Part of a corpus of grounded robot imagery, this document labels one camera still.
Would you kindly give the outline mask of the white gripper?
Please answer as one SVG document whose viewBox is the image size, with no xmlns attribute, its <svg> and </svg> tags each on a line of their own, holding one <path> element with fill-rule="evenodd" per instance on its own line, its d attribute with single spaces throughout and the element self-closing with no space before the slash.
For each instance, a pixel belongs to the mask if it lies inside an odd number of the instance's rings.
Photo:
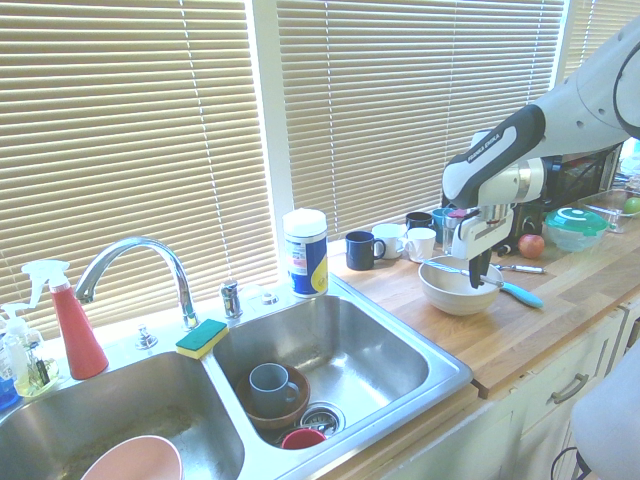
<svg viewBox="0 0 640 480">
<path fill-rule="evenodd" d="M 454 256 L 469 261 L 471 287 L 485 283 L 492 247 L 509 236 L 515 203 L 472 207 L 454 231 Z"/>
</svg>

